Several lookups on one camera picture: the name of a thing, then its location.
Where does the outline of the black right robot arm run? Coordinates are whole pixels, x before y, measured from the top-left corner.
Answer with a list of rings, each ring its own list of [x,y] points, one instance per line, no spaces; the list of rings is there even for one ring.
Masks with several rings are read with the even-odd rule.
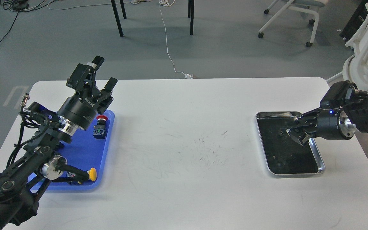
[[[368,133],[368,93],[349,80],[334,83],[317,109],[293,119],[281,131],[301,146],[310,138],[349,140],[355,132]]]

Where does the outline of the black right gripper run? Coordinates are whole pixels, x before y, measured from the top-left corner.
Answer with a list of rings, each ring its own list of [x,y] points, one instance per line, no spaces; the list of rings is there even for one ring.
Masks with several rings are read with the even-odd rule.
[[[339,125],[340,109],[313,109],[300,117],[282,117],[280,130],[288,132],[293,141],[307,145],[310,138],[343,140],[344,134]]]

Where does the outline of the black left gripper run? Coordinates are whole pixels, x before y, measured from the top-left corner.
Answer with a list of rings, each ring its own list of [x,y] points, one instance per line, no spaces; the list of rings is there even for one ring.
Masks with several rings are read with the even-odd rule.
[[[101,67],[104,58],[96,56],[87,64],[78,64],[69,78],[66,86],[76,93],[66,99],[57,111],[62,128],[67,126],[87,130],[97,114],[104,114],[113,102],[112,92],[118,80],[110,77],[104,89],[98,90],[96,86],[96,71]]]

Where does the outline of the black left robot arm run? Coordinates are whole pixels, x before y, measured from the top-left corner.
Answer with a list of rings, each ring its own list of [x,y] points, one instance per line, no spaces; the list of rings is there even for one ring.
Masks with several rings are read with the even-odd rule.
[[[93,169],[70,166],[57,151],[63,142],[71,143],[77,130],[87,130],[113,102],[116,78],[111,77],[102,90],[96,87],[96,72],[103,62],[103,57],[96,56],[85,65],[77,65],[66,82],[75,94],[57,112],[37,102],[26,107],[30,97],[23,95],[19,141],[0,173],[0,230],[9,223],[19,226],[37,215],[39,200],[52,182],[95,180]]]

